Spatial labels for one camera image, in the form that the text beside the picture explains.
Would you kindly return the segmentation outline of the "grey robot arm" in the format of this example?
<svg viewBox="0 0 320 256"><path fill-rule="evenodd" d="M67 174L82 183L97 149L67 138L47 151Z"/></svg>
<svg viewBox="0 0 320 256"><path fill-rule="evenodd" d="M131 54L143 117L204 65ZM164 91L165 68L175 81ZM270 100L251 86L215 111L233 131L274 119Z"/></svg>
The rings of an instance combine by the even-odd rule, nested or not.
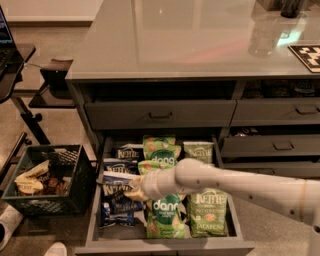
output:
<svg viewBox="0 0 320 256"><path fill-rule="evenodd" d="M221 169L186 158L165 170L150 171L129 183L135 201L169 194L218 189L311 227L308 256L320 255L320 181Z"/></svg>

